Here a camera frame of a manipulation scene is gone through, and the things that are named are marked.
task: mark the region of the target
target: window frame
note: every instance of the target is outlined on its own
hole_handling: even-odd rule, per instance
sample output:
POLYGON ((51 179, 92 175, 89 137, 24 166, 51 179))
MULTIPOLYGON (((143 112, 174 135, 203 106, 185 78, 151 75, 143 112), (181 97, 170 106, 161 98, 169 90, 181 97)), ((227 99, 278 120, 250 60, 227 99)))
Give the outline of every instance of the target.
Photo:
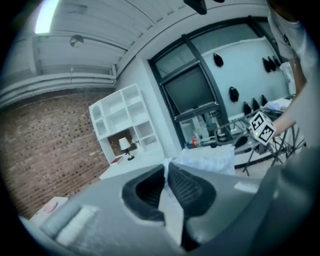
MULTIPOLYGON (((199 37, 203 34, 206 34, 208 32, 239 25, 239 24, 247 24, 249 28, 252 29, 252 31, 257 35, 258 38, 266 37, 269 41, 272 48, 275 50, 277 57, 280 59, 281 62, 283 62, 283 58, 281 57, 279 53, 279 49, 277 47, 277 43, 272 40, 272 38, 268 35, 268 33, 265 31, 265 29, 259 25, 258 22, 268 22, 268 19, 266 17, 241 17, 241 18, 235 18, 235 19, 229 19, 224 20, 221 22, 213 23, 206 25, 202 28, 199 28, 195 31, 192 31, 188 34, 183 34, 179 39, 169 44, 167 47, 165 47, 163 50, 159 51, 154 57, 151 59, 148 59, 148 63, 150 65, 150 68, 152 70, 152 73, 155 77, 155 80, 158 83, 161 95, 164 99, 164 102, 166 104, 167 109, 169 110, 171 120, 173 122, 175 131, 177 133, 178 139, 180 141, 181 147, 185 144, 185 138, 182 133, 181 127, 179 123, 181 121, 190 119, 191 117, 194 117, 195 115, 201 115, 205 114, 207 112, 216 111, 217 113, 217 119, 220 126, 223 126, 229 122, 227 110, 222 98, 222 95, 220 93, 220 90, 218 88, 218 85, 215 81, 215 78, 213 77, 212 73, 209 70, 208 65, 206 64, 205 60, 202 57, 202 54, 199 52, 199 50, 196 48, 196 46, 192 43, 192 39, 199 37), (157 60, 168 54, 169 52, 175 50, 176 48, 180 47, 181 45, 186 44, 186 46, 190 49, 191 53, 195 56, 195 59, 192 61, 189 61, 188 63, 184 64, 183 66, 177 68, 176 70, 173 70, 169 74, 167 74, 165 77, 161 77, 160 72, 156 66, 157 60), (169 95, 166 92, 164 86, 169 81, 173 80, 174 78, 181 75, 183 72, 191 69, 192 67, 195 67, 199 65, 206 81, 208 82, 210 91, 212 93, 212 97, 216 100, 214 103, 206 105, 205 107, 194 109, 193 111, 190 111, 185 114, 175 115, 175 112, 171 106, 169 95)), ((228 136, 230 134, 230 131, 224 131, 224 133, 228 136)))

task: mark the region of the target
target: table lamp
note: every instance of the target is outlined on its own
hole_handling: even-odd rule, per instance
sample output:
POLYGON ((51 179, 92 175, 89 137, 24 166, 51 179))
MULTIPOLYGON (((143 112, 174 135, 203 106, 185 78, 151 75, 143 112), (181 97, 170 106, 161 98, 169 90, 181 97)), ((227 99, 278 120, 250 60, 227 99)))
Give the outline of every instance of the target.
POLYGON ((127 140, 127 138, 119 139, 119 144, 120 144, 121 150, 124 151, 126 155, 128 154, 128 156, 129 156, 128 161, 135 158, 134 155, 130 155, 129 148, 131 147, 131 145, 130 145, 129 141, 127 140))

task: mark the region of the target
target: white cabinet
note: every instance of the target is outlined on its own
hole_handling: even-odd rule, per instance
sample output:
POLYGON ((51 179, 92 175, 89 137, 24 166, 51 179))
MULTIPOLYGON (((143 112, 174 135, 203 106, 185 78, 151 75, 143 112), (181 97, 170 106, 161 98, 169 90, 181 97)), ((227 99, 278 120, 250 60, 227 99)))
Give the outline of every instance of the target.
POLYGON ((163 149, 137 84, 118 90, 89 107, 93 128, 111 163, 115 154, 108 138, 129 129, 140 154, 162 154, 163 149))

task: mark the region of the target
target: red object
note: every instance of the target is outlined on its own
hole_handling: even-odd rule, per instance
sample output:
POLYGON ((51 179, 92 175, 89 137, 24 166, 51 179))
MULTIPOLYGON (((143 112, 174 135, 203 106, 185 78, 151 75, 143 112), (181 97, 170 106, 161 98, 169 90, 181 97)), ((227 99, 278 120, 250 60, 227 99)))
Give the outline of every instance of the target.
POLYGON ((122 161, 123 158, 124 158, 123 156, 117 157, 116 159, 113 160, 112 163, 110 163, 110 166, 116 166, 116 165, 118 165, 118 164, 122 161))
POLYGON ((58 202, 48 202, 43 211, 46 213, 46 214, 49 214, 51 213, 58 205, 58 202))
POLYGON ((195 135, 194 135, 193 138, 192 138, 192 145, 193 145, 194 147, 197 146, 197 138, 196 138, 195 135))

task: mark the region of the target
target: white t-shirt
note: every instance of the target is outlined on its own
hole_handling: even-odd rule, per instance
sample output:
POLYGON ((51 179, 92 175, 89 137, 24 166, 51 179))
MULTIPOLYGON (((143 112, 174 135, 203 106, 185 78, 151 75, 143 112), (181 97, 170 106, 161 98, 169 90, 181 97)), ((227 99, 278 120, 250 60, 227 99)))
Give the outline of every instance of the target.
POLYGON ((320 58, 318 49, 301 22, 289 22, 270 8, 268 21, 280 54, 300 59, 306 85, 289 115, 300 127, 309 147, 320 147, 320 58))
POLYGON ((272 7, 268 21, 280 54, 288 60, 298 57, 307 81, 313 72, 320 72, 318 49, 300 21, 289 22, 277 14, 272 7))

